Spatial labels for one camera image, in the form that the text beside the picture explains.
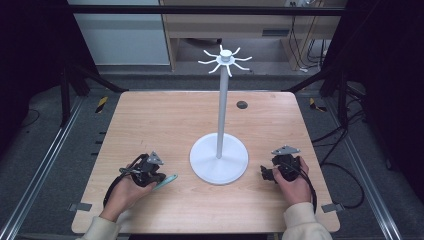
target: wall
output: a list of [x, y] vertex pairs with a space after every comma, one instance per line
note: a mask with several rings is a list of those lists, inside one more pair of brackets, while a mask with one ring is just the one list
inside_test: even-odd
[[[157, 0], [68, 0], [71, 5], [159, 5]], [[75, 14], [96, 65], [169, 65], [159, 14]]]

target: aluminum rail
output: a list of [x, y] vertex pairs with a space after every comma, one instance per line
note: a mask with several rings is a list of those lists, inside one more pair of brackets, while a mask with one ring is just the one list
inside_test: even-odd
[[[337, 104], [334, 102], [334, 100], [328, 98], [324, 98], [324, 101], [329, 107], [334, 122], [337, 126], [340, 126], [336, 114]], [[386, 204], [384, 203], [384, 200], [380, 195], [377, 186], [375, 185], [370, 174], [368, 173], [367, 168], [363, 164], [361, 156], [356, 150], [355, 145], [352, 139], [350, 138], [349, 134], [346, 135], [345, 140], [343, 142], [345, 144], [348, 154], [350, 154], [349, 159], [351, 160], [352, 167], [355, 170], [358, 180], [364, 187], [368, 203], [370, 204], [370, 207], [374, 212], [375, 218], [377, 219], [377, 222], [380, 225], [384, 237], [387, 240], [401, 240], [402, 236], [396, 226], [396, 223], [393, 220]]]
[[77, 97], [72, 109], [73, 114], [71, 115], [71, 118], [69, 119], [69, 121], [64, 127], [61, 127], [59, 129], [52, 145], [50, 146], [49, 150], [44, 156], [43, 161], [38, 167], [37, 172], [32, 178], [21, 200], [19, 201], [18, 205], [16, 206], [12, 215], [9, 217], [6, 224], [2, 227], [0, 231], [1, 240], [15, 239], [29, 210], [31, 209], [35, 199], [37, 198], [38, 193], [40, 192], [41, 187], [43, 186], [43, 183], [45, 182], [47, 178], [47, 175], [49, 174], [50, 169], [52, 168], [54, 162], [56, 161], [56, 158], [63, 146], [63, 143], [65, 142], [72, 126], [75, 123], [75, 120], [80, 112], [83, 101], [84, 101], [84, 98]]
[[51, 5], [44, 8], [90, 14], [346, 16], [367, 13], [365, 10], [347, 8], [262, 6]]

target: human hand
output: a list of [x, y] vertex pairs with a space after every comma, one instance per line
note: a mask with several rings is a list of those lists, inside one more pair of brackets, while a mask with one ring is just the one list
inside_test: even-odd
[[113, 188], [99, 217], [116, 222], [121, 213], [131, 208], [140, 198], [149, 194], [156, 184], [156, 182], [153, 182], [143, 188], [135, 184], [129, 175], [123, 177]]
[[[309, 167], [306, 165], [302, 157], [300, 157], [300, 167], [308, 175]], [[272, 169], [274, 179], [280, 186], [283, 192], [283, 197], [286, 199], [289, 206], [301, 202], [311, 202], [311, 190], [309, 184], [303, 179], [302, 176], [298, 176], [294, 181], [288, 182], [283, 178], [280, 171], [277, 168]]]

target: desk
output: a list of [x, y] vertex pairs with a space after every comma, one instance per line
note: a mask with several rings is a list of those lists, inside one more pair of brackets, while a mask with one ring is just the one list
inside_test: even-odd
[[[152, 192], [121, 215], [125, 233], [272, 233], [285, 229], [288, 207], [278, 185], [264, 181], [260, 165], [272, 167], [271, 154], [285, 144], [299, 148], [309, 165], [318, 196], [317, 219], [339, 229], [335, 212], [323, 213], [330, 195], [295, 96], [286, 92], [229, 92], [225, 132], [240, 139], [249, 153], [246, 172], [225, 186], [199, 179], [190, 166], [193, 144], [218, 127], [219, 92], [126, 92], [110, 123], [72, 230], [85, 232], [120, 167], [155, 150], [165, 164], [158, 172], [179, 177]], [[239, 109], [238, 101], [248, 107]]]

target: beige sleeve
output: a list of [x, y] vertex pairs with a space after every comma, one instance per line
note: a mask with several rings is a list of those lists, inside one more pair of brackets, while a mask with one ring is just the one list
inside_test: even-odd
[[284, 213], [287, 230], [282, 240], [332, 239], [327, 229], [317, 222], [311, 203], [298, 203], [289, 207]]
[[120, 229], [121, 226], [114, 222], [101, 217], [93, 217], [87, 232], [77, 240], [115, 240]]

